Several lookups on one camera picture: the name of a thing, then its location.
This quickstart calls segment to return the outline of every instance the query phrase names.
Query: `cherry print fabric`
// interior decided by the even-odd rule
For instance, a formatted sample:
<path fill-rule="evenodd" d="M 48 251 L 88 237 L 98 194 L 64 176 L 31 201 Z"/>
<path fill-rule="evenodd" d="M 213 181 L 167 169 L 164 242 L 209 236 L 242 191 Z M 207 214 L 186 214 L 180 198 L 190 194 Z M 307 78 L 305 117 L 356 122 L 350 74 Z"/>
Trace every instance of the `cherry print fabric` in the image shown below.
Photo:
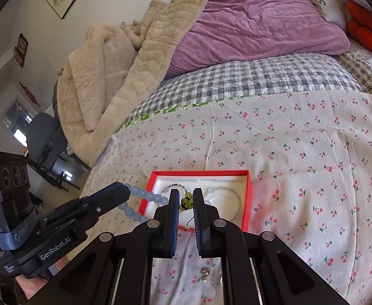
<path fill-rule="evenodd" d="M 273 231 L 351 305 L 372 302 L 370 94 L 274 94 L 145 116 L 112 136 L 83 196 L 114 181 L 145 187 L 154 170 L 235 169 L 252 177 L 250 232 Z M 132 196 L 130 206 L 139 202 Z M 114 209 L 86 243 L 137 224 Z M 152 304 L 222 302 L 218 262 L 196 282 L 209 264 L 195 247 L 192 233 L 179 232 L 177 257 L 155 260 Z"/>

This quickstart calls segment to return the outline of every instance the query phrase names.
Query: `blue bead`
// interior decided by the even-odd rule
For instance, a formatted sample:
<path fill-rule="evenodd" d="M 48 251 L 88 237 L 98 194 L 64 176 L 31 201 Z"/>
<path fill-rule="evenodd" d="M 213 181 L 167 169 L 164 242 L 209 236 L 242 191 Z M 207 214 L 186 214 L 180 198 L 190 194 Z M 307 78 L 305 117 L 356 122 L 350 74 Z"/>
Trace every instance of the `blue bead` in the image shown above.
<path fill-rule="evenodd" d="M 169 199 L 165 196 L 162 196 L 162 199 L 161 199 L 161 205 L 166 205 L 169 203 Z"/>
<path fill-rule="evenodd" d="M 138 195 L 139 195 L 139 191 L 140 191 L 140 189 L 139 189 L 138 186 L 133 186 L 133 187 L 132 187 L 132 192 L 131 192 L 131 194 L 133 194 L 133 195 L 135 195 L 135 196 L 138 196 Z"/>
<path fill-rule="evenodd" d="M 147 193 L 147 196 L 145 197 L 148 202 L 152 202 L 155 199 L 155 194 L 154 193 Z"/>
<path fill-rule="evenodd" d="M 141 189 L 138 193 L 138 196 L 142 199 L 145 198 L 145 196 L 147 195 L 147 192 L 144 190 L 144 189 Z"/>
<path fill-rule="evenodd" d="M 130 193 L 132 193 L 132 186 L 129 183 L 124 183 L 124 186 L 127 186 L 130 190 Z"/>
<path fill-rule="evenodd" d="M 153 201 L 154 201 L 155 203 L 159 204 L 160 201 L 161 201 L 161 199 L 162 199 L 162 196 L 161 196 L 161 195 L 159 195 L 159 194 L 155 194 L 155 198 L 153 199 Z"/>
<path fill-rule="evenodd" d="M 128 202 L 124 202 L 124 203 L 118 205 L 118 207 L 119 207 L 121 210 L 126 210 L 126 208 L 128 207 Z"/>
<path fill-rule="evenodd" d="M 139 212 L 135 212 L 132 216 L 133 221 L 141 221 L 142 215 Z"/>
<path fill-rule="evenodd" d="M 127 217 L 132 217 L 135 213 L 132 207 L 128 207 L 124 212 Z"/>
<path fill-rule="evenodd" d="M 149 220 L 149 218 L 147 218 L 145 216 L 142 216 L 140 223 L 142 224 L 144 222 L 147 222 L 148 220 Z"/>

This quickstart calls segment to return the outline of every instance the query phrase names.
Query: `silver screw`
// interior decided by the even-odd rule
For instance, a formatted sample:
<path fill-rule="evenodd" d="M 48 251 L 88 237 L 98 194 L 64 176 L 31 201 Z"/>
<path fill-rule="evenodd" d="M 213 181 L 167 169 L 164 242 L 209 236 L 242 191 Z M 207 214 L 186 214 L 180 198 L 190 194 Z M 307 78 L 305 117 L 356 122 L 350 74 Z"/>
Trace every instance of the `silver screw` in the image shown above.
<path fill-rule="evenodd" d="M 102 233 L 100 235 L 100 241 L 102 242 L 108 242 L 110 239 L 112 239 L 112 236 L 110 233 Z"/>
<path fill-rule="evenodd" d="M 226 222 L 223 219 L 217 219 L 217 220 L 214 221 L 214 225 L 216 227 L 220 227 L 221 228 L 221 227 L 224 227 L 225 224 L 226 224 Z"/>
<path fill-rule="evenodd" d="M 272 241 L 275 238 L 275 234 L 273 232 L 263 232 L 262 237 L 266 241 Z"/>
<path fill-rule="evenodd" d="M 149 220 L 148 221 L 148 227 L 149 228 L 156 228 L 159 227 L 160 223 L 157 220 Z"/>

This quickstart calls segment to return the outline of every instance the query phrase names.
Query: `chair backrest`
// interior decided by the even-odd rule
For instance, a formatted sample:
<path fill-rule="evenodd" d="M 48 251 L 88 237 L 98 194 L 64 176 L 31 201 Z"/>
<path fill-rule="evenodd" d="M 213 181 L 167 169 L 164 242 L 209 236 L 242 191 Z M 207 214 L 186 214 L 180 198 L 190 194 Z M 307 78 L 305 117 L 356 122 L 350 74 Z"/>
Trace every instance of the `chair backrest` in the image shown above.
<path fill-rule="evenodd" d="M 47 113 L 38 113 L 26 130 L 26 142 L 28 143 L 29 157 L 38 162 L 39 158 L 51 139 L 52 135 L 60 127 L 60 123 Z"/>

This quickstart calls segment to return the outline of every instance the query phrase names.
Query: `blue strap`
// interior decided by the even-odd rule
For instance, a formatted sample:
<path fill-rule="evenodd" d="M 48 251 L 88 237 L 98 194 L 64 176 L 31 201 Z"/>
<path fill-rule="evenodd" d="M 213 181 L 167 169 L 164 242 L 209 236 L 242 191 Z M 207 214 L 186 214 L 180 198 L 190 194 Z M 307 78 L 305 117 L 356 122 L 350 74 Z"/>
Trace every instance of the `blue strap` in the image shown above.
<path fill-rule="evenodd" d="M 2 250 L 15 250 L 20 248 L 28 239 L 38 222 L 36 211 L 32 213 L 13 231 L 0 233 L 0 247 Z"/>

